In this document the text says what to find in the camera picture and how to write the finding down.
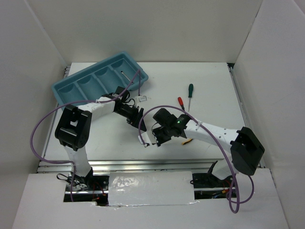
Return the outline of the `small silver ratchet wrench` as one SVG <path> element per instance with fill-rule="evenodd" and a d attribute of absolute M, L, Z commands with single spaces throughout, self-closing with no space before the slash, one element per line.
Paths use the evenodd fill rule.
<path fill-rule="evenodd" d="M 124 73 L 124 71 L 121 71 L 121 74 L 129 81 L 131 84 L 134 84 L 134 82 Z"/>

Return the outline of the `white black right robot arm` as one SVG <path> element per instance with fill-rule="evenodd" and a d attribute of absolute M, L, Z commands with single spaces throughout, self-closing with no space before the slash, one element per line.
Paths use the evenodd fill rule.
<path fill-rule="evenodd" d="M 152 130 L 158 146 L 172 137 L 183 137 L 221 146 L 225 153 L 229 153 L 229 163 L 225 159 L 218 161 L 208 171 L 207 180 L 213 187 L 220 186 L 232 174 L 229 167 L 233 168 L 234 173 L 254 175 L 265 152 L 263 145 L 248 127 L 234 130 L 207 123 L 200 124 L 186 114 L 176 117 L 164 108 L 153 119 L 160 125 Z"/>

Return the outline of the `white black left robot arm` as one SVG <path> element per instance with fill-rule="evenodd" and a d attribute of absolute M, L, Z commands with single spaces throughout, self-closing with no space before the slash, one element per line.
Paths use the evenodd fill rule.
<path fill-rule="evenodd" d="M 126 118 L 128 124 L 146 131 L 145 123 L 140 123 L 144 109 L 137 105 L 129 105 L 129 91 L 117 87 L 114 93 L 104 94 L 96 101 L 75 106 L 65 106 L 55 137 L 64 146 L 68 158 L 76 170 L 74 180 L 83 190 L 89 190 L 95 184 L 93 168 L 89 164 L 85 145 L 88 142 L 92 121 L 110 113 L 117 113 Z"/>

